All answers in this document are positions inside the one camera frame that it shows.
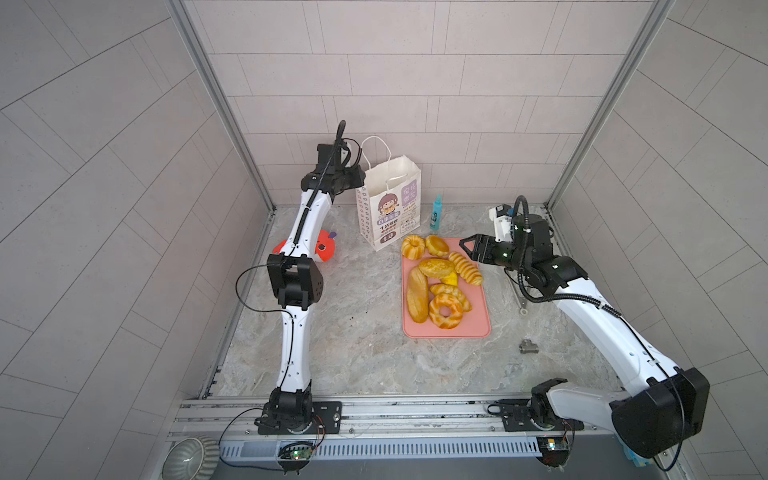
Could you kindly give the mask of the white printed paper bag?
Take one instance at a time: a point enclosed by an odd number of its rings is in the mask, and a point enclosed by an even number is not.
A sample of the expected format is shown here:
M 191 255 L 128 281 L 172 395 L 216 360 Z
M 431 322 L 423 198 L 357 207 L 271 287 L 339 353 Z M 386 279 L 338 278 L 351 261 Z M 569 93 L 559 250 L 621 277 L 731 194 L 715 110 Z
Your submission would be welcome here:
M 372 139 L 384 145 L 388 159 L 373 165 L 362 150 L 368 168 L 363 186 L 356 190 L 356 206 L 361 235 L 375 251 L 380 251 L 419 227 L 421 169 L 407 156 L 393 158 L 379 136 L 365 138 L 361 147 Z

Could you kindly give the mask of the round fake bread bun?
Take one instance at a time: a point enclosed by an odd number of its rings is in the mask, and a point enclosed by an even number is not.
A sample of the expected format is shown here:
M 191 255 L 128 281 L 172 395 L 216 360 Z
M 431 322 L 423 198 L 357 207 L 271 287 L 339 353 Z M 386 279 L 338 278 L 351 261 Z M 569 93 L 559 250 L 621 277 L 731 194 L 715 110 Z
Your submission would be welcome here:
M 426 249 L 429 254 L 437 258 L 447 258 L 450 254 L 450 247 L 445 240 L 436 236 L 429 235 L 425 238 Z

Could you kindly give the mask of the oval glazed fake bread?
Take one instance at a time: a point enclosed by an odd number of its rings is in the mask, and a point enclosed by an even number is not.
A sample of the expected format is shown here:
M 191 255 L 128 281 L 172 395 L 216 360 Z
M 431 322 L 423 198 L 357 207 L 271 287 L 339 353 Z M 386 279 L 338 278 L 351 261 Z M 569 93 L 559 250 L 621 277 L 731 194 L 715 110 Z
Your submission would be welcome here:
M 429 258 L 418 265 L 422 274 L 429 278 L 442 279 L 455 272 L 454 263 L 445 258 Z

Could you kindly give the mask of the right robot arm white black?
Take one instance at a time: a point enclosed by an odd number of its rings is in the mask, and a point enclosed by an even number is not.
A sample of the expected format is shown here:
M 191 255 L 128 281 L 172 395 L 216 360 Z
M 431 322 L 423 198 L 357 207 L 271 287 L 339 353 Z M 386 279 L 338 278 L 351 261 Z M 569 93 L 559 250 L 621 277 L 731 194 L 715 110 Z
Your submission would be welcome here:
M 517 286 L 530 303 L 553 303 L 608 360 L 621 388 L 601 391 L 562 378 L 531 390 L 529 416 L 540 429 L 568 420 L 592 424 L 618 435 L 643 458 L 698 434 L 703 427 L 710 384 L 696 368 L 684 370 L 661 353 L 599 292 L 574 259 L 557 255 L 551 228 L 539 215 L 519 207 L 495 216 L 494 235 L 460 240 L 473 261 L 517 275 Z

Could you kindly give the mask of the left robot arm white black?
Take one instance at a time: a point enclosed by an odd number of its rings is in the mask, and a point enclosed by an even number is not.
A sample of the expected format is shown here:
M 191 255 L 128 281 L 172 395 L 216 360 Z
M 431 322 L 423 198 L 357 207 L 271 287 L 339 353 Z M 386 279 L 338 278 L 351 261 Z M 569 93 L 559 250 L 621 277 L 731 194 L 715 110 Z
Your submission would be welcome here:
M 268 256 L 267 272 L 282 315 L 283 346 L 276 387 L 259 419 L 262 435 L 303 433 L 312 423 L 310 320 L 324 288 L 316 263 L 317 242 L 335 197 L 361 187 L 364 180 L 360 166 L 307 174 L 290 235 L 279 253 Z

